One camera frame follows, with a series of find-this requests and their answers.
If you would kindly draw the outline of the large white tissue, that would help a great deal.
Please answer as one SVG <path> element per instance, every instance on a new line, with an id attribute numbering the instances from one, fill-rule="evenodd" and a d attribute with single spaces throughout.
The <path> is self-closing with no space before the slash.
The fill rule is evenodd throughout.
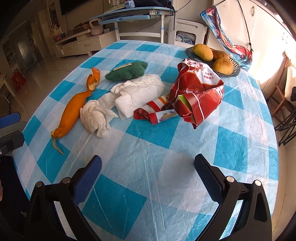
<path id="1" fill-rule="evenodd" d="M 117 108 L 121 120 L 133 116 L 133 112 L 163 93 L 165 85 L 155 74 L 145 74 L 126 82 L 118 83 L 110 92 L 98 99 L 107 109 Z"/>

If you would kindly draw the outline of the red plastic stool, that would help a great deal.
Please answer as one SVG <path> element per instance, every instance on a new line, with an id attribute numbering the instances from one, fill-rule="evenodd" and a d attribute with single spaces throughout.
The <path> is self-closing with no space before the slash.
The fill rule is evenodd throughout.
<path id="1" fill-rule="evenodd" d="M 18 92 L 21 89 L 21 87 L 26 83 L 26 79 L 21 75 L 19 71 L 14 72 L 13 76 L 11 77 L 11 81 L 16 92 Z"/>

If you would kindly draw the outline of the orange peel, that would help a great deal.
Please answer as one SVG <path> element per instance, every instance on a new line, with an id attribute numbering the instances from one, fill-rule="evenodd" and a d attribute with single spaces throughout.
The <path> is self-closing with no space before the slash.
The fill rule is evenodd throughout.
<path id="1" fill-rule="evenodd" d="M 80 117 L 80 109 L 86 104 L 86 99 L 92 95 L 100 81 L 101 72 L 99 69 L 92 67 L 92 74 L 90 74 L 86 81 L 87 90 L 74 95 L 67 103 L 59 126 L 51 132 L 53 147 L 60 153 L 64 154 L 56 145 L 56 139 L 66 136 L 74 127 L 76 121 Z"/>

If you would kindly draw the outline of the small red striped wrapper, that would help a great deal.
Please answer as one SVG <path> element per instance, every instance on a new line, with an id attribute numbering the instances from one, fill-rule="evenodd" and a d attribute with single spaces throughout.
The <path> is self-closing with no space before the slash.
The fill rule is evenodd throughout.
<path id="1" fill-rule="evenodd" d="M 168 103 L 169 94 L 160 96 L 146 105 L 136 109 L 133 112 L 135 120 L 148 120 L 152 125 L 156 125 L 162 121 L 166 121 L 178 114 L 174 109 L 162 110 L 162 107 Z"/>

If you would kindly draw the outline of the black folding chair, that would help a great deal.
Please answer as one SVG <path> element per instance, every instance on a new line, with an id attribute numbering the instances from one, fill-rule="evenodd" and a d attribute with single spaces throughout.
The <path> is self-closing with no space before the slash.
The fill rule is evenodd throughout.
<path id="1" fill-rule="evenodd" d="M 282 137 L 278 141 L 278 146 L 285 146 L 293 138 L 295 138 L 295 111 L 291 113 L 284 121 L 279 123 L 274 130 L 276 132 L 283 132 Z"/>

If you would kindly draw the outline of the white tv cabinet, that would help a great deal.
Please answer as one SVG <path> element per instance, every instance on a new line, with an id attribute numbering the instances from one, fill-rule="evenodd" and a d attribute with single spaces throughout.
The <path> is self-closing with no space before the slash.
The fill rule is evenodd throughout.
<path id="1" fill-rule="evenodd" d="M 109 31 L 97 36 L 91 35 L 91 30 L 86 30 L 54 43 L 52 45 L 56 57 L 67 57 L 100 51 L 117 41 L 114 31 Z"/>

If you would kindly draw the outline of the brown round fruit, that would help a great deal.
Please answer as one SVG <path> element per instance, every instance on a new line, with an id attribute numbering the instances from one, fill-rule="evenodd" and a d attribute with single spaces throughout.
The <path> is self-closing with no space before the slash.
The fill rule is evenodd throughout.
<path id="1" fill-rule="evenodd" d="M 229 58 L 229 55 L 221 50 L 215 50 L 215 49 L 211 49 L 212 53 L 213 53 L 213 61 L 216 61 L 217 59 L 220 58 Z"/>
<path id="2" fill-rule="evenodd" d="M 229 58 L 220 58 L 214 62 L 213 70 L 225 75 L 231 75 L 234 67 Z"/>

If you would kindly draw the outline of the green scouring sponge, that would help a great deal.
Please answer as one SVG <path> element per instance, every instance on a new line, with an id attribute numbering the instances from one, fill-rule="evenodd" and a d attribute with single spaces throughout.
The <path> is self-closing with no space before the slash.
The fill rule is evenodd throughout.
<path id="1" fill-rule="evenodd" d="M 142 77 L 147 67 L 148 63 L 143 61 L 126 63 L 111 70 L 105 78 L 113 82 L 135 79 Z"/>

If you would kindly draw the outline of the pink kettlebell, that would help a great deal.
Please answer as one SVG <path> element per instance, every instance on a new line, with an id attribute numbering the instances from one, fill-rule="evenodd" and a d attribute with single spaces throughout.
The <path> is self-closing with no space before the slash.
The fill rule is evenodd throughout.
<path id="1" fill-rule="evenodd" d="M 98 18 L 89 21 L 89 25 L 91 27 L 91 35 L 93 36 L 101 35 L 104 32 L 102 25 L 100 25 L 98 21 Z"/>

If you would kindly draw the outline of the yellow mango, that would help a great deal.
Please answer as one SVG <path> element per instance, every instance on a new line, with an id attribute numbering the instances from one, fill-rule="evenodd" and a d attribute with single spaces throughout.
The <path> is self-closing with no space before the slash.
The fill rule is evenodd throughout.
<path id="1" fill-rule="evenodd" d="M 196 44 L 193 47 L 193 52 L 201 59 L 205 61 L 212 61 L 213 60 L 213 52 L 212 50 L 204 44 Z"/>

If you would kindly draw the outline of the colourful hanging bag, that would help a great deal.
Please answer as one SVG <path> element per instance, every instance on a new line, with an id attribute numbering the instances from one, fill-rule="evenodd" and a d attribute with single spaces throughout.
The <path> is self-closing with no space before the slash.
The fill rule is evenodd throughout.
<path id="1" fill-rule="evenodd" d="M 244 47 L 242 45 L 236 45 L 233 44 L 232 41 L 227 37 L 225 34 L 222 26 L 221 26 L 221 18 L 219 16 L 217 6 L 224 1 L 221 1 L 220 3 L 217 3 L 213 5 L 212 7 L 202 11 L 200 13 L 200 17 L 202 20 L 206 23 L 209 30 L 212 32 L 216 40 L 222 45 L 224 50 L 238 63 L 238 65 L 245 71 L 248 71 L 252 64 L 252 44 L 250 40 L 250 34 L 248 31 L 247 21 L 245 19 L 242 6 L 240 2 L 238 1 L 243 20 L 245 22 L 245 27 L 247 30 L 248 35 L 248 45 L 249 47 Z"/>

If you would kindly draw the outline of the woven fruit plate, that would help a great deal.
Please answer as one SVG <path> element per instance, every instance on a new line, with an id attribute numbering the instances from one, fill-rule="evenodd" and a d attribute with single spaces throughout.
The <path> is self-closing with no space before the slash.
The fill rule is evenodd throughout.
<path id="1" fill-rule="evenodd" d="M 203 60 L 202 58 L 200 58 L 199 56 L 197 56 L 194 52 L 193 52 L 193 47 L 190 47 L 190 48 L 187 48 L 185 49 L 185 54 L 187 55 L 187 57 L 189 59 L 192 59 L 192 60 L 195 60 L 195 61 L 198 61 L 198 62 L 202 62 L 202 63 L 205 63 L 207 64 L 209 67 L 211 67 L 213 69 L 213 65 L 214 65 L 214 60 L 212 61 L 205 61 Z M 220 77 L 236 77 L 239 75 L 240 73 L 240 66 L 238 65 L 238 63 L 233 59 L 231 58 L 230 56 L 228 57 L 232 66 L 233 66 L 233 71 L 231 74 L 224 74 L 224 73 L 221 73 L 219 71 L 216 71 L 213 69 L 213 71 Z"/>

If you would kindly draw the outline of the row of books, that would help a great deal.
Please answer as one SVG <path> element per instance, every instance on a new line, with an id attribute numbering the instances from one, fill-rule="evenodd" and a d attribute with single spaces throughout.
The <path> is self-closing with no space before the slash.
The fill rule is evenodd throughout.
<path id="1" fill-rule="evenodd" d="M 108 0 L 108 4 L 110 6 L 118 6 L 120 4 L 123 4 L 125 0 Z"/>

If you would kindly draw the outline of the blue children study desk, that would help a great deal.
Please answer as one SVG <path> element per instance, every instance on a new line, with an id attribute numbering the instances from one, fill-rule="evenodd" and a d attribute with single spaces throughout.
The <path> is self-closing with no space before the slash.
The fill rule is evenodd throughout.
<path id="1" fill-rule="evenodd" d="M 161 43 L 164 43 L 165 39 L 165 17 L 171 16 L 174 13 L 172 8 L 164 8 L 159 6 L 146 6 L 141 8 L 129 8 L 119 9 L 116 11 L 109 11 L 102 15 L 93 17 L 89 21 L 89 25 L 92 27 L 92 22 L 98 21 L 100 25 L 114 24 L 116 40 L 120 41 L 121 37 L 151 37 L 159 38 Z M 128 21 L 144 21 L 159 19 L 161 26 L 158 32 L 126 32 L 121 33 L 118 23 Z"/>

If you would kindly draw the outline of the black wall television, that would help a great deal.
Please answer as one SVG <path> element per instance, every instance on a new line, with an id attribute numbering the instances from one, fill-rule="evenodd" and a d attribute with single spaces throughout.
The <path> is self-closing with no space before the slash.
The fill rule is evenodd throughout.
<path id="1" fill-rule="evenodd" d="M 61 15 L 65 15 L 66 13 L 69 13 L 70 11 L 86 3 L 87 1 L 88 0 L 60 0 L 59 4 L 61 9 Z"/>

